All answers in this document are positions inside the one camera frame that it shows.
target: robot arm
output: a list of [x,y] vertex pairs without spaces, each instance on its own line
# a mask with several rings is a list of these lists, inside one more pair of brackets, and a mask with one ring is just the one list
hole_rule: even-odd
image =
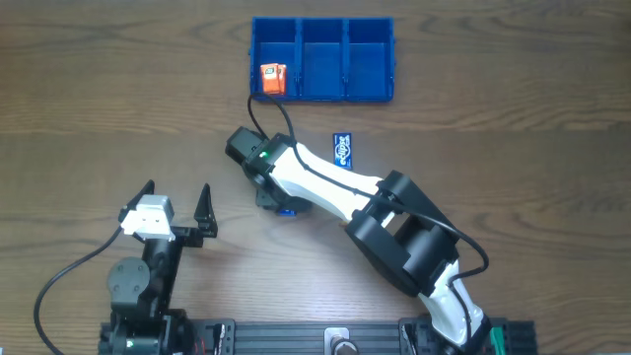
[[[263,140],[241,127],[228,140],[226,153],[242,166],[259,190],[277,203],[278,209],[296,205],[297,199],[307,200],[347,222],[346,233],[375,269],[401,292],[423,301],[434,329],[449,342],[451,351],[476,353],[491,325],[469,298],[462,281],[456,280],[453,286],[470,317],[467,339],[464,308],[448,286],[450,277],[458,274],[457,239],[414,216],[392,235],[386,226],[397,211],[305,170],[291,147],[291,138],[286,135],[278,133]],[[395,171],[384,179],[360,176],[318,158],[301,143],[296,147],[315,171],[452,225],[409,177]]]

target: wooden table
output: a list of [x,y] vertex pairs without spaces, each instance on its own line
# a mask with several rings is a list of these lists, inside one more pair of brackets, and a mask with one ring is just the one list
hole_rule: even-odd
[[[0,347],[45,354],[41,286],[99,246],[152,178],[193,224],[204,182],[219,238],[184,252],[172,306],[195,318],[397,320],[390,287],[321,210],[254,206],[225,154],[251,126],[252,16],[393,16],[389,105],[289,105],[299,140],[355,171],[412,176],[491,257],[466,281],[492,317],[535,320],[541,353],[631,349],[631,3],[608,1],[3,1],[0,4]],[[285,131],[257,106],[269,132]],[[479,263],[460,246],[463,268]],[[94,353],[105,280],[141,246],[119,238],[42,306],[51,339]]]

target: green object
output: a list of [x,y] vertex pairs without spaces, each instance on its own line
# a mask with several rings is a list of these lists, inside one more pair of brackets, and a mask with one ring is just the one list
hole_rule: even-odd
[[494,326],[491,329],[491,344],[495,348],[495,355],[506,355],[504,346],[504,329],[501,326]]

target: blue bin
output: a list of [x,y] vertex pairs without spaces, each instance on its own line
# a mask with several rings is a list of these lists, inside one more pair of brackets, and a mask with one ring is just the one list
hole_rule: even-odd
[[287,65],[287,101],[389,102],[394,90],[392,18],[253,18],[251,92],[260,65]]

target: wooden tabletop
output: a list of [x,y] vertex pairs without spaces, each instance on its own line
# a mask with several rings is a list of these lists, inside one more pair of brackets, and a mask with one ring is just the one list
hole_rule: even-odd
[[[45,1],[0,4],[0,347],[45,354],[35,296],[102,244],[152,178],[178,224],[204,182],[219,238],[183,253],[172,306],[193,318],[398,320],[426,313],[370,266],[338,220],[281,218],[224,154],[251,127],[252,16],[392,16],[394,99],[291,104],[298,139],[355,172],[410,175],[488,251],[465,284],[491,317],[535,320],[541,353],[631,349],[628,0]],[[256,105],[268,132],[286,131]],[[480,261],[458,244],[463,268]],[[119,238],[47,294],[44,328],[92,354]]]

